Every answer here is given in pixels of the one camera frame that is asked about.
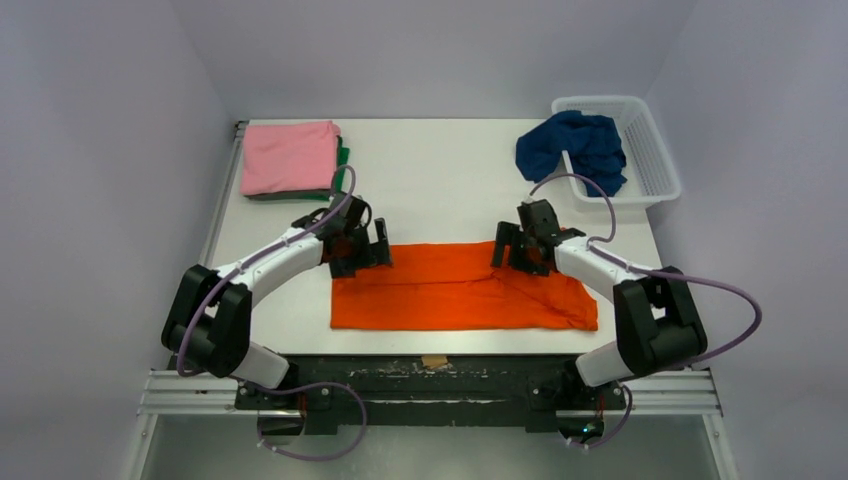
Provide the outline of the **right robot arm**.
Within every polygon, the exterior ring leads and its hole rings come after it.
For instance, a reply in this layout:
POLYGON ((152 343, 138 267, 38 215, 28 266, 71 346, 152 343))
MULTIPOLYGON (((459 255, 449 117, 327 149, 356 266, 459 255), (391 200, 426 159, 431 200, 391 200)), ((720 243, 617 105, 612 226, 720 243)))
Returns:
POLYGON ((650 270, 596 247, 596 238, 561 228, 546 200, 524 202, 517 212, 517 223, 496 227, 492 266, 537 277, 565 274, 613 305, 615 339, 564 366, 559 391, 569 404, 584 407, 601 387, 675 367, 707 350, 702 320, 679 270, 650 270))

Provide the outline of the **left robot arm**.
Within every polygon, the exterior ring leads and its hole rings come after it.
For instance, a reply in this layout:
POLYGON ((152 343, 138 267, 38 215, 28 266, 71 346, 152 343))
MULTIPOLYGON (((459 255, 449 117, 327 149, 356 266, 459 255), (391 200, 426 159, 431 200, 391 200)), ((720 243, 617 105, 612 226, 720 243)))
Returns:
POLYGON ((390 266, 386 221, 352 194, 332 197, 293 221, 281 236, 246 257, 218 268, 196 264, 185 271, 161 334, 181 376, 209 373, 259 388, 272 408, 297 399, 290 362, 251 339, 252 314, 269 294, 322 265, 332 278, 390 266))

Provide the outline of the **orange t shirt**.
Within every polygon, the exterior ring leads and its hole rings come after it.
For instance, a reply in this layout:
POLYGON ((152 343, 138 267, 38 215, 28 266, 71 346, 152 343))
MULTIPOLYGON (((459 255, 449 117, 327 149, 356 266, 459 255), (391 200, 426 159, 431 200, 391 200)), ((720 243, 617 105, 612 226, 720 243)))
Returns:
POLYGON ((393 263, 332 283, 334 330, 466 331, 549 329, 594 332, 598 306, 566 275, 494 267, 491 241, 410 244, 393 263))

